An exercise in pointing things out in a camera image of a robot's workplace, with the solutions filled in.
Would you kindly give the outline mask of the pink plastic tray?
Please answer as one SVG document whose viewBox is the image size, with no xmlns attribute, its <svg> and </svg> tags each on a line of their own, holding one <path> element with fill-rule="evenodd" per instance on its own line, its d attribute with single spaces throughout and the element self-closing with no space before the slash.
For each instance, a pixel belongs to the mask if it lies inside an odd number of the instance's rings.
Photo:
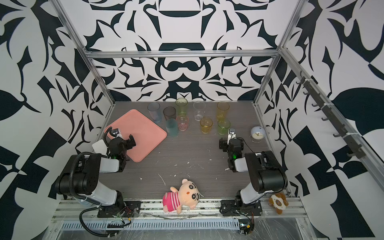
<svg viewBox="0 0 384 240">
<path fill-rule="evenodd" d="M 127 151 L 128 157 L 136 163 L 142 161 L 166 137 L 167 132 L 144 116 L 136 109 L 132 109 L 110 124 L 119 129 L 123 139 L 132 135 L 136 146 Z"/>
</svg>

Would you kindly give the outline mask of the blue-grey tall glass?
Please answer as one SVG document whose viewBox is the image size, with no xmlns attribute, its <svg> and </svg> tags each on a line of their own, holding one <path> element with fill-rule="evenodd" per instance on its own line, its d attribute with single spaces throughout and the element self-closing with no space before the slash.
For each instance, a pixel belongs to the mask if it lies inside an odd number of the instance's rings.
<svg viewBox="0 0 384 240">
<path fill-rule="evenodd" d="M 152 120 L 155 123 L 160 123 L 162 121 L 161 116 L 161 106 L 159 103 L 153 102 L 148 105 L 148 111 L 151 115 Z"/>
</svg>

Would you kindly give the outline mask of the dark smoky glass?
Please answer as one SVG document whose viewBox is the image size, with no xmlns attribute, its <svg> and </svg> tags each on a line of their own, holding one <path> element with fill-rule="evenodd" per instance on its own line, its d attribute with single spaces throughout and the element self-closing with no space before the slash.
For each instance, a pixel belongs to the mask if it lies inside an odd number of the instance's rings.
<svg viewBox="0 0 384 240">
<path fill-rule="evenodd" d="M 164 108 L 163 114 L 166 121 L 177 118 L 177 111 L 174 107 L 171 106 Z"/>
</svg>

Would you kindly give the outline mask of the tall light green glass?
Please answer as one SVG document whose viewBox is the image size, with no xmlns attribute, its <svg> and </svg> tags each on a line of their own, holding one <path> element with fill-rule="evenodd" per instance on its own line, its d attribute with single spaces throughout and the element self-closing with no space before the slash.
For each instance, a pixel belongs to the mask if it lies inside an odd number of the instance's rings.
<svg viewBox="0 0 384 240">
<path fill-rule="evenodd" d="M 185 98 L 178 98 L 176 100 L 176 109 L 178 116 L 186 116 L 188 111 L 188 100 Z"/>
</svg>

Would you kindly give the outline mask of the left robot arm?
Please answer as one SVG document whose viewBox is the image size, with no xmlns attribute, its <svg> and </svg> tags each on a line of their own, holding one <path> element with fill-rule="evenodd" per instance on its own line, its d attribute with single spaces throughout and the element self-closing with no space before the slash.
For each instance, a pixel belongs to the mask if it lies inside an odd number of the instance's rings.
<svg viewBox="0 0 384 240">
<path fill-rule="evenodd" d="M 128 216 L 135 206 L 126 203 L 121 192 L 99 180 L 100 174 L 123 172 L 127 163 L 126 153 L 136 146 L 133 135 L 126 140 L 117 132 L 112 136 L 108 140 L 105 134 L 102 140 L 95 142 L 93 152 L 72 155 L 54 184 L 58 194 L 96 207 L 99 218 Z"/>
</svg>

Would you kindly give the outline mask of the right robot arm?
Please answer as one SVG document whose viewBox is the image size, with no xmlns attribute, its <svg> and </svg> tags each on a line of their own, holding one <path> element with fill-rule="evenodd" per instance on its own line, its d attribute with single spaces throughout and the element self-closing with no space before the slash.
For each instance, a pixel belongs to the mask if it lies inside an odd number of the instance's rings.
<svg viewBox="0 0 384 240">
<path fill-rule="evenodd" d="M 288 179 L 282 166 L 272 151 L 243 154 L 244 140 L 232 138 L 219 140 L 219 149 L 228 154 L 229 169 L 234 173 L 246 172 L 250 183 L 239 190 L 235 200 L 228 204 L 222 203 L 223 215 L 252 214 L 260 211 L 260 199 L 269 197 L 269 206 L 281 215 L 289 205 L 283 190 L 288 186 Z"/>
</svg>

